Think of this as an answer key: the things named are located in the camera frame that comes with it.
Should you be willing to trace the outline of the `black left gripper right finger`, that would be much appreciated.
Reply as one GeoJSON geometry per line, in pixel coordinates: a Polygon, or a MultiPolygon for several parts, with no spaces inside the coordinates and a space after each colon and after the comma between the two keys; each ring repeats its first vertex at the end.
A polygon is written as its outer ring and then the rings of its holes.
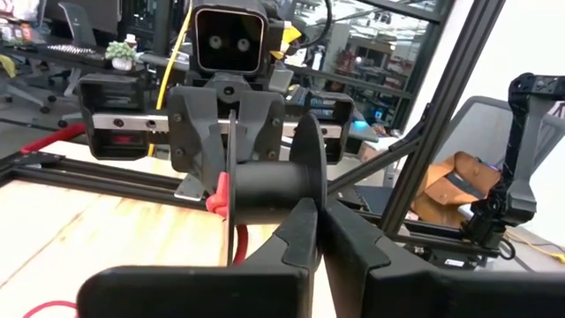
{"type": "Polygon", "coordinates": [[[565,275],[438,269],[334,199],[320,233],[337,318],[565,318],[565,275]]]}

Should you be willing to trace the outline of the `grey mesh chair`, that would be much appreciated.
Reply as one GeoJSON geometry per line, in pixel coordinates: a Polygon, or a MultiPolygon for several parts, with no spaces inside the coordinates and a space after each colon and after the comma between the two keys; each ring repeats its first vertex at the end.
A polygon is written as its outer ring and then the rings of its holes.
{"type": "MultiPolygon", "coordinates": [[[[486,191],[501,176],[513,120],[507,102],[472,96],[449,123],[433,162],[446,163],[462,180],[486,191]]],[[[533,170],[565,136],[565,102],[556,102],[544,115],[535,148],[533,170]]]]}

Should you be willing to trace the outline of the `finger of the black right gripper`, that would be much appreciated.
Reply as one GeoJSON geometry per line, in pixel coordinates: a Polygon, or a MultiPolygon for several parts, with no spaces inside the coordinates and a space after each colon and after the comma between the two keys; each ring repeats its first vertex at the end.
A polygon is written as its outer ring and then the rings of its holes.
{"type": "Polygon", "coordinates": [[[167,111],[173,169],[193,175],[205,192],[214,193],[226,167],[216,91],[174,87],[169,92],[167,111]]]}
{"type": "Polygon", "coordinates": [[[280,94],[243,92],[236,128],[237,161],[277,161],[284,116],[284,99],[280,94]]]}

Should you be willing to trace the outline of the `brown cardboard box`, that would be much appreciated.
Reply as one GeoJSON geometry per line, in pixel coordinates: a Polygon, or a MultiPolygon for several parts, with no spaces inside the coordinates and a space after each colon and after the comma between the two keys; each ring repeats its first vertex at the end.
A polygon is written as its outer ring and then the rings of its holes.
{"type": "Polygon", "coordinates": [[[484,199],[501,173],[463,151],[431,164],[419,186],[411,210],[428,223],[459,227],[466,216],[462,205],[484,199]]]}

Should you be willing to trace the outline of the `small potted succulent plant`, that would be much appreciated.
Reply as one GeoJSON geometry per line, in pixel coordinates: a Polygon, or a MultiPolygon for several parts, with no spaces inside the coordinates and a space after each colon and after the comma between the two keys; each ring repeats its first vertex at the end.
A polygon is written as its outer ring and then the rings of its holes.
{"type": "Polygon", "coordinates": [[[127,34],[122,42],[111,42],[106,48],[105,57],[112,67],[119,71],[130,71],[135,63],[137,54],[137,39],[134,34],[127,34]]]}

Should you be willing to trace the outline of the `black cord spool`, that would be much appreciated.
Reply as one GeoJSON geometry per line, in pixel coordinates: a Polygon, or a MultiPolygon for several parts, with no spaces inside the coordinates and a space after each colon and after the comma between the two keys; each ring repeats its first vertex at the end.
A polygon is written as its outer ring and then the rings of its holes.
{"type": "Polygon", "coordinates": [[[236,130],[228,146],[228,260],[232,263],[270,261],[312,268],[317,258],[319,213],[327,206],[327,159],[317,118],[298,122],[287,161],[236,159],[236,130]],[[274,234],[250,258],[246,256],[251,224],[278,223],[274,234]]]}

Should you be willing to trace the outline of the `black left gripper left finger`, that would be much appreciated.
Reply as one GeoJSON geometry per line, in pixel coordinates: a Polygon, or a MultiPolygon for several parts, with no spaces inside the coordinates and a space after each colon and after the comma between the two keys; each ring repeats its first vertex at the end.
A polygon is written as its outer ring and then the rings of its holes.
{"type": "Polygon", "coordinates": [[[88,278],[79,318],[311,318],[318,209],[304,198],[229,267],[120,266],[88,278]]]}

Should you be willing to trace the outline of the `black Netgear network switch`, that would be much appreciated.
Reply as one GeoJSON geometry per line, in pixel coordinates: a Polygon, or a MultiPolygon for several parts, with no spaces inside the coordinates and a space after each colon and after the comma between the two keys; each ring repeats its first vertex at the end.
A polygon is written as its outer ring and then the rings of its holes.
{"type": "Polygon", "coordinates": [[[476,254],[462,254],[420,246],[416,246],[413,253],[442,269],[474,270],[486,264],[486,259],[476,254]]]}

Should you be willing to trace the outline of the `grey office desk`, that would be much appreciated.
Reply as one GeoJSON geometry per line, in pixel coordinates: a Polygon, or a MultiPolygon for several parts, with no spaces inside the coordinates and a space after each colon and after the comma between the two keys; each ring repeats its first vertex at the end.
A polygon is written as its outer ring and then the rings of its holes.
{"type": "Polygon", "coordinates": [[[29,59],[41,60],[69,68],[82,69],[88,72],[103,72],[115,74],[128,74],[139,72],[137,63],[151,64],[153,66],[166,67],[169,59],[151,53],[139,53],[133,60],[130,71],[114,69],[111,61],[104,57],[104,53],[98,49],[81,48],[72,44],[14,44],[0,42],[0,53],[14,56],[22,56],[29,59]]]}

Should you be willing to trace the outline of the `grey office chair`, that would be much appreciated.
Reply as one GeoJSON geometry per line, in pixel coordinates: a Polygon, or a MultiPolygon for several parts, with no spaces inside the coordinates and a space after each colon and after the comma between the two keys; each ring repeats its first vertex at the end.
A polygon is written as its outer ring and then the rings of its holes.
{"type": "Polygon", "coordinates": [[[50,44],[50,51],[56,52],[58,57],[63,57],[72,62],[100,66],[104,58],[99,57],[96,51],[96,41],[93,28],[87,16],[87,11],[78,4],[59,2],[66,21],[72,33],[72,42],[69,44],[50,44]]]}

